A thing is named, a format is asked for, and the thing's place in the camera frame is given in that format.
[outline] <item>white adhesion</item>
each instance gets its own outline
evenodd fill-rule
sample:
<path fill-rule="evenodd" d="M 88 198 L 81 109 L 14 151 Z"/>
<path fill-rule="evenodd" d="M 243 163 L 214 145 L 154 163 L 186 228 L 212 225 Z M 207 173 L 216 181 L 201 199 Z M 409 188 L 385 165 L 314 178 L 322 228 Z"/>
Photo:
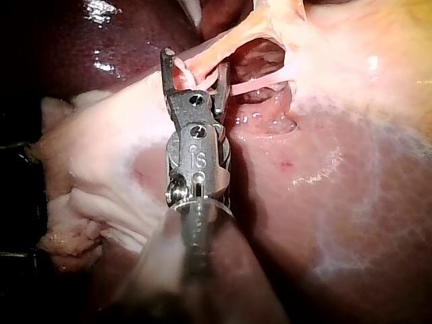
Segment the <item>white adhesion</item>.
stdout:
<path fill-rule="evenodd" d="M 292 68 L 285 65 L 281 69 L 267 74 L 266 76 L 262 76 L 255 80 L 251 80 L 248 82 L 234 84 L 232 86 L 231 94 L 233 96 L 242 95 L 244 93 L 248 93 L 250 91 L 255 91 L 266 86 L 271 86 L 272 84 L 277 84 L 280 82 L 285 82 L 291 80 L 293 77 Z"/>
<path fill-rule="evenodd" d="M 46 134 L 71 115 L 73 107 L 61 99 L 44 97 L 40 101 L 40 110 L 42 111 L 42 134 Z"/>
<path fill-rule="evenodd" d="M 109 91 L 92 90 L 75 96 L 74 98 L 72 98 L 71 102 L 74 105 L 75 109 L 85 109 L 95 105 L 103 99 L 110 97 L 111 95 L 112 93 Z"/>

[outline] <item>small red blood spot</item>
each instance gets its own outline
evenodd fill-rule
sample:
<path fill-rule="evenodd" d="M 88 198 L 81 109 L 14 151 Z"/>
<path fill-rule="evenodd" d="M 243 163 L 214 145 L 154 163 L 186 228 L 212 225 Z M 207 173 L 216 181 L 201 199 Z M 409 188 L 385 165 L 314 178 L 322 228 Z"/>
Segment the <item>small red blood spot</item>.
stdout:
<path fill-rule="evenodd" d="M 288 161 L 282 161 L 279 165 L 279 168 L 282 172 L 287 172 L 292 167 L 292 163 Z"/>

